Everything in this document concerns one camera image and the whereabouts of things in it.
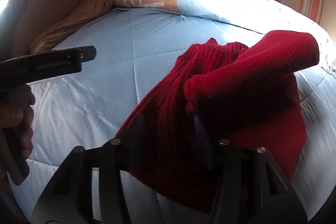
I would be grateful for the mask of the person left hand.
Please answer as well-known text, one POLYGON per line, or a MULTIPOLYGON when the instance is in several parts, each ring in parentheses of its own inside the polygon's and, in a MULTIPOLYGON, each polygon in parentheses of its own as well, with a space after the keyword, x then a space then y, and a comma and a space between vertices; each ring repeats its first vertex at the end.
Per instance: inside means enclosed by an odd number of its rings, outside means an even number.
POLYGON ((1 92, 1 168, 15 185, 21 185, 29 175, 26 162, 33 151, 33 110, 35 98, 27 84, 1 92))

